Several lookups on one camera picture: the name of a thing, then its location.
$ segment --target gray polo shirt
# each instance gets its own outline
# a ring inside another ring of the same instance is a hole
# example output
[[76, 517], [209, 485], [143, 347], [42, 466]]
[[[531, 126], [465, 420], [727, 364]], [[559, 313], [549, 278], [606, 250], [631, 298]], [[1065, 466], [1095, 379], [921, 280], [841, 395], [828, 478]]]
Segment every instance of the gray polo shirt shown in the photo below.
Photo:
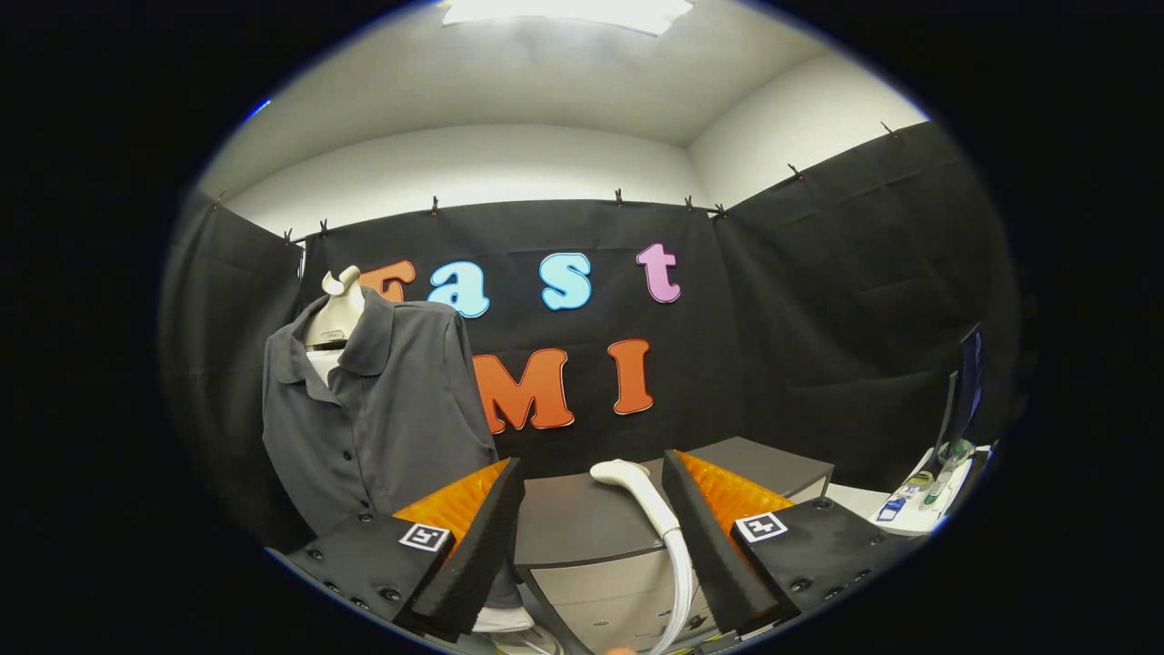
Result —
[[[392, 514], [497, 462], [461, 314], [361, 290], [363, 313], [326, 384], [303, 336], [327, 296], [271, 335], [263, 356], [263, 444], [317, 535], [364, 508]], [[503, 567], [489, 606], [520, 606], [511, 579]]]

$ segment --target computer screen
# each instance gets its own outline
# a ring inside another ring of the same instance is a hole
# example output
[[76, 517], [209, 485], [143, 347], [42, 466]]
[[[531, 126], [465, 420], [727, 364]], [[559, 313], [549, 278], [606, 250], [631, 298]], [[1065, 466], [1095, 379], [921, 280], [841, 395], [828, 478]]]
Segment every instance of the computer screen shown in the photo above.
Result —
[[964, 439], [978, 406], [982, 401], [982, 333], [974, 325], [961, 340], [961, 364], [958, 369], [958, 383], [954, 392], [953, 413], [943, 442], [956, 442]]

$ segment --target blue letter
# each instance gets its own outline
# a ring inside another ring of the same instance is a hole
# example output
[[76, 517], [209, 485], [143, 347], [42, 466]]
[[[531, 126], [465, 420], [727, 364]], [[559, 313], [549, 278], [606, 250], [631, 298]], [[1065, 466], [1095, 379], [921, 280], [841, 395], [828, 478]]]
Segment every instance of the blue letter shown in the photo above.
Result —
[[541, 259], [541, 280], [549, 289], [541, 291], [541, 301], [558, 311], [577, 308], [590, 299], [590, 259], [582, 252], [556, 252]]
[[[456, 280], [446, 284], [454, 275]], [[428, 293], [428, 300], [445, 302], [466, 318], [476, 318], [489, 308], [489, 298], [485, 297], [485, 273], [473, 262], [446, 263], [433, 271], [430, 282], [436, 287]]]

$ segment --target white cable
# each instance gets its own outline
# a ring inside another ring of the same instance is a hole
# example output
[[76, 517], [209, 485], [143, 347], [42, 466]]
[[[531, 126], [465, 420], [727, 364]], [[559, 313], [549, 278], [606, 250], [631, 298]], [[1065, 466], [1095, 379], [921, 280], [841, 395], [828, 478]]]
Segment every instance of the white cable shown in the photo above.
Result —
[[679, 519], [675, 518], [670, 507], [667, 507], [667, 503], [659, 496], [659, 491], [651, 484], [651, 472], [641, 464], [623, 462], [622, 460], [599, 462], [590, 468], [590, 477], [599, 483], [618, 485], [631, 492], [667, 546], [667, 553], [670, 555], [670, 568], [675, 576], [675, 603], [659, 643], [647, 654], [662, 655], [675, 642], [679, 633], [683, 632], [683, 626], [687, 625], [687, 614], [691, 610], [691, 599], [695, 596], [691, 556], [687, 551], [687, 543], [679, 529]]
[[648, 655], [661, 655], [675, 642], [679, 633], [683, 632], [687, 625], [687, 615], [691, 611], [691, 598], [695, 596], [691, 557], [687, 551], [687, 543], [683, 541], [682, 533], [680, 531], [672, 531], [663, 535], [662, 541], [667, 544], [667, 553], [670, 554], [670, 568], [675, 577], [675, 605], [672, 608], [670, 615], [673, 618], [682, 617], [682, 620], [672, 620], [667, 624], [667, 629], [659, 638], [659, 643], [651, 649]]
[[544, 649], [539, 648], [537, 643], [533, 643], [532, 641], [530, 641], [528, 639], [526, 639], [524, 636], [519, 636], [518, 639], [520, 639], [521, 641], [524, 641], [525, 645], [528, 646], [530, 648], [533, 648], [538, 653], [541, 653], [541, 655], [553, 655], [553, 653], [549, 653], [547, 650], [544, 650]]

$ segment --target shirt collar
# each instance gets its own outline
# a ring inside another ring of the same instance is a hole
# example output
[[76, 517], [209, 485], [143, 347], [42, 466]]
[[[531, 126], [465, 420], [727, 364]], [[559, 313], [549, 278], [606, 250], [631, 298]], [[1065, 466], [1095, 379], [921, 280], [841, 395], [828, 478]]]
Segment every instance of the shirt collar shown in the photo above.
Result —
[[[360, 291], [364, 297], [364, 308], [338, 365], [357, 376], [379, 376], [388, 366], [392, 350], [392, 302], [368, 286], [360, 286]], [[318, 383], [318, 376], [311, 373], [303, 337], [308, 319], [322, 308], [329, 297], [322, 296], [307, 305], [283, 333], [275, 363], [275, 376], [279, 383], [293, 385], [307, 380], [308, 387]]]

